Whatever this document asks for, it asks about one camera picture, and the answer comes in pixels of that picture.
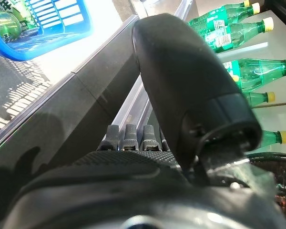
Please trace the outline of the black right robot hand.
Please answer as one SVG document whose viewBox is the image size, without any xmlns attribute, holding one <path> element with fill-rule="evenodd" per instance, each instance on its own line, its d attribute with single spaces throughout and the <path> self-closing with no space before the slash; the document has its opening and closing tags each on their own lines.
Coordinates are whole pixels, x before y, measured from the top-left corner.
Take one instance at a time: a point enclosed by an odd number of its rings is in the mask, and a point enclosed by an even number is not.
<svg viewBox="0 0 286 229">
<path fill-rule="evenodd" d="M 273 175 L 251 165 L 262 130 L 215 53 L 170 14 L 135 23 L 145 90 L 177 165 L 94 151 L 31 181 L 6 229 L 286 229 Z"/>
</svg>

